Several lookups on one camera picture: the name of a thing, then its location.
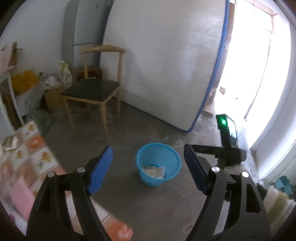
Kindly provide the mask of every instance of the basket rim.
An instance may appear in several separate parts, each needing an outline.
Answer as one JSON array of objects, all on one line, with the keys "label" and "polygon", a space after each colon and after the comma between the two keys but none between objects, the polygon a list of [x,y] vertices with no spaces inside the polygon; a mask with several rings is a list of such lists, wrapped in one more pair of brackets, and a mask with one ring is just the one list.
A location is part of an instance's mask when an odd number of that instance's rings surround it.
[{"label": "basket rim", "polygon": [[[166,177],[166,178],[162,178],[162,179],[160,179],[160,178],[154,178],[154,177],[151,177],[151,176],[147,175],[147,174],[142,170],[142,167],[140,166],[140,163],[139,163],[139,156],[140,156],[141,152],[142,152],[144,149],[146,149],[148,146],[152,146],[152,145],[160,145],[160,146],[166,147],[166,148],[170,149],[170,150],[175,154],[175,156],[177,157],[179,166],[178,166],[177,171],[176,171],[172,176],[170,176],[170,177]],[[144,145],[144,146],[142,146],[142,147],[138,150],[137,155],[136,155],[136,165],[137,165],[137,168],[138,168],[139,172],[142,173],[142,174],[144,174],[147,178],[149,178],[149,179],[151,179],[151,180],[157,180],[157,181],[167,181],[167,180],[170,180],[170,179],[174,178],[174,177],[179,173],[179,171],[181,170],[182,162],[181,162],[181,157],[180,157],[180,155],[179,155],[179,154],[178,154],[178,153],[177,153],[172,147],[170,147],[170,146],[168,146],[168,145],[166,145],[166,144],[163,144],[163,143],[154,142],[154,143],[149,143],[149,144],[147,144],[147,145]]]}]

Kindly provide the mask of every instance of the chair leg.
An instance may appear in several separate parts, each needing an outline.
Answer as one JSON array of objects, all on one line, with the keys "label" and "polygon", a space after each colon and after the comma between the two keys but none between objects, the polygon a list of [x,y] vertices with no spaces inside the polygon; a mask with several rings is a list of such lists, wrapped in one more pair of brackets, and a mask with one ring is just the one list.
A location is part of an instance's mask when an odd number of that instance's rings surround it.
[{"label": "chair leg", "polygon": [[89,116],[91,116],[91,104],[87,103],[87,110],[89,112]]},{"label": "chair leg", "polygon": [[68,116],[68,119],[70,121],[70,125],[75,133],[75,126],[74,126],[74,122],[73,122],[73,119],[72,119],[72,115],[71,115],[71,110],[69,108],[69,105],[68,105],[68,100],[67,98],[64,98],[64,105],[65,105],[65,109],[66,109],[66,113],[67,113],[67,116]]},{"label": "chair leg", "polygon": [[120,118],[120,105],[121,105],[120,94],[121,94],[121,89],[119,88],[117,92],[117,118],[118,119]]},{"label": "chair leg", "polygon": [[103,103],[100,105],[101,109],[101,120],[104,128],[104,135],[105,135],[105,141],[107,142],[107,113],[106,113],[106,104]]}]

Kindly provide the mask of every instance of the floral tablecloth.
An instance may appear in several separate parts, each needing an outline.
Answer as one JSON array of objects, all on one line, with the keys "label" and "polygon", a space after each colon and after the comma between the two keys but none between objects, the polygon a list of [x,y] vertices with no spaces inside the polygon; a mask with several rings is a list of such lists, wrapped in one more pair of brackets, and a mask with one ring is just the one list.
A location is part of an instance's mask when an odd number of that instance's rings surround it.
[{"label": "floral tablecloth", "polygon": [[[10,198],[9,191],[21,179],[36,196],[48,172],[54,171],[58,175],[66,174],[66,172],[47,146],[33,121],[21,127],[16,135],[19,139],[18,147],[13,151],[5,152],[0,159],[0,200],[12,220],[25,234],[27,220],[18,212],[17,205]],[[71,192],[66,192],[66,198],[73,229],[83,234]],[[110,238],[113,241],[129,241],[133,234],[132,229],[94,200],[92,202]]]}]

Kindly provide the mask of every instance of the black chair seat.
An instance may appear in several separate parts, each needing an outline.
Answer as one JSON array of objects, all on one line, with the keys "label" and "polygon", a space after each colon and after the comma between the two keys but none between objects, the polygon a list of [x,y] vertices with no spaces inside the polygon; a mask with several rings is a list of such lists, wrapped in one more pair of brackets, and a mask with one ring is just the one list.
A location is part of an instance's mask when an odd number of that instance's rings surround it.
[{"label": "black chair seat", "polygon": [[119,83],[112,80],[84,79],[74,83],[62,95],[103,102],[118,86]]}]

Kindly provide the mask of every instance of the mattress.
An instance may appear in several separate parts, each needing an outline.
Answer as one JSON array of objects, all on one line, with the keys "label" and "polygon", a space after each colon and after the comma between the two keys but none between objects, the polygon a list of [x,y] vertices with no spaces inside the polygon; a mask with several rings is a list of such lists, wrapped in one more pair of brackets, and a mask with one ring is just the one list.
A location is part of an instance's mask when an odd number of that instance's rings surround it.
[{"label": "mattress", "polygon": [[[122,100],[181,130],[194,125],[208,95],[225,0],[115,1],[104,44],[127,50]],[[104,78],[116,80],[117,53],[103,53]]]}]

